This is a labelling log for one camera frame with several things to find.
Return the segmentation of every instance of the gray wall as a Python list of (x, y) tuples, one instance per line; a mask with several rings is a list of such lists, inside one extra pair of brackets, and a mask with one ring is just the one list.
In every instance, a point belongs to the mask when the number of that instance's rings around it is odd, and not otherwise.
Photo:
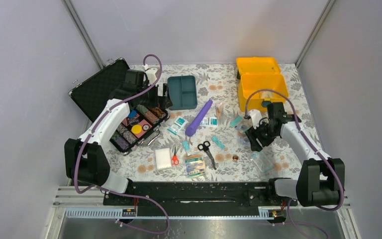
[(327, 0), (73, 0), (103, 60), (295, 62)]
[(40, 237), (86, 123), (67, 92), (96, 71), (61, 1), (0, 0), (0, 239)]
[(382, 1), (337, 1), (299, 70), (361, 235), (382, 238)]

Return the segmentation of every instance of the yellow lid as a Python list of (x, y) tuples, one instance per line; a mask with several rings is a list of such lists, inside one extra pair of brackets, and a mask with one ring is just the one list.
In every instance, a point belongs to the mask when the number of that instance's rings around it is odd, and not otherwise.
[(281, 69), (273, 57), (239, 57), (236, 58), (239, 74), (263, 73), (279, 74)]
[(134, 125), (134, 126), (131, 128), (131, 132), (134, 133), (134, 134), (141, 133), (141, 130), (142, 130), (142, 127), (141, 127), (141, 125), (139, 125), (139, 124), (136, 124), (136, 125)]

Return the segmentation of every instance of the open black case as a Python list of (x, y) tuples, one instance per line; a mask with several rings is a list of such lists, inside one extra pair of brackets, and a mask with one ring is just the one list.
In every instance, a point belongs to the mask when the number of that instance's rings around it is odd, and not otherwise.
[[(103, 111), (112, 92), (125, 81), (125, 75), (129, 69), (126, 61), (120, 58), (79, 83), (68, 94), (86, 116), (94, 122)], [(168, 94), (167, 84), (163, 84), (163, 93)], [(120, 152), (127, 155), (151, 135), (157, 136), (155, 131), (167, 118), (166, 110), (137, 105), (119, 125), (110, 142)]]

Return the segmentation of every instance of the black scissors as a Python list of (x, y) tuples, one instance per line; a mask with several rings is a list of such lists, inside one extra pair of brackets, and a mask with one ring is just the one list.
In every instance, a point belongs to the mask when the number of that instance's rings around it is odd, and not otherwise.
[(210, 147), (210, 142), (209, 141), (204, 141), (203, 143), (199, 144), (197, 148), (200, 151), (204, 151), (208, 157), (211, 160), (211, 165), (213, 165), (214, 170), (216, 170), (216, 163), (214, 162), (213, 155), (211, 155), (210, 150), (208, 149)]

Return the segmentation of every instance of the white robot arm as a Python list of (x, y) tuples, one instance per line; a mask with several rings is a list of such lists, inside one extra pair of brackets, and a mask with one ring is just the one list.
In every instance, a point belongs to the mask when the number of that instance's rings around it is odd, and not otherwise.
[(78, 181), (117, 193), (125, 192), (128, 179), (111, 171), (103, 149), (110, 143), (109, 140), (118, 126), (128, 117), (130, 108), (144, 105), (165, 109), (172, 105), (163, 92), (163, 87), (156, 85), (156, 72), (156, 68), (147, 69), (146, 72), (127, 70), (125, 80), (113, 90), (110, 100), (92, 126), (79, 138), (66, 141), (65, 168), (69, 178), (74, 179), (77, 175)]
[[(290, 178), (270, 179), (271, 196), (289, 197), (298, 199), (303, 206), (336, 205), (339, 203), (339, 183), (332, 175), (324, 160), (334, 169), (338, 180), (344, 185), (345, 165), (339, 158), (331, 158), (314, 140), (306, 134), (302, 128), (298, 129), (294, 115), (286, 113), (283, 103), (271, 103), (267, 106), (269, 122), (262, 121), (258, 110), (248, 112), (253, 127), (245, 132), (251, 143), (253, 151), (261, 151), (263, 147), (270, 145), (273, 140), (280, 136), (289, 143), (302, 168), (298, 180)], [(323, 174), (327, 180), (321, 180)]]

